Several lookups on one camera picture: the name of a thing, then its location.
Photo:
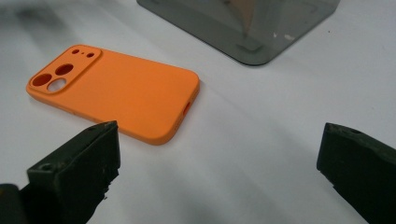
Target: camera cutout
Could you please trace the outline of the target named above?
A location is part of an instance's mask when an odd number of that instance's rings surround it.
[[[34,86],[39,87],[39,86],[47,84],[51,79],[52,79],[52,75],[43,74],[43,75],[40,75],[40,76],[36,77],[35,79],[33,79],[32,84]]]
[[[67,73],[69,73],[73,69],[73,67],[74,66],[71,63],[67,63],[67,64],[64,64],[64,65],[61,65],[55,70],[55,74],[58,75],[58,76],[66,75]]]
[[[58,91],[66,85],[66,79],[58,78],[55,81],[51,82],[47,87],[48,91]]]

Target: white table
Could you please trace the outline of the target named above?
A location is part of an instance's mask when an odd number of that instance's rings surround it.
[[[201,79],[169,143],[120,134],[120,176],[89,223],[365,223],[316,161],[326,122],[396,147],[396,2],[342,0],[260,67],[235,62],[134,0],[47,2],[0,1],[1,183],[24,187],[29,167],[93,125],[24,89],[83,43]]]

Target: table surface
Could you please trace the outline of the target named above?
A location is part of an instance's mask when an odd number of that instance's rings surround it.
[[[396,147],[396,2],[342,0],[272,62],[247,67],[133,0],[0,1],[0,181],[93,123],[25,85],[88,44],[196,72],[201,92],[175,137],[120,134],[120,176],[89,223],[365,223],[316,169],[326,122]]]

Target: transparent container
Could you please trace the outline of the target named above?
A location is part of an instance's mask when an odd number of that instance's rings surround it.
[[[340,0],[137,0],[240,63],[261,65],[336,10]]]

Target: phone case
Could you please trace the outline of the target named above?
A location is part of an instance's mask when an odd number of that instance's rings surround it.
[[[76,45],[34,75],[26,90],[85,119],[116,120],[122,133],[161,145],[189,111],[199,78],[187,69]]]

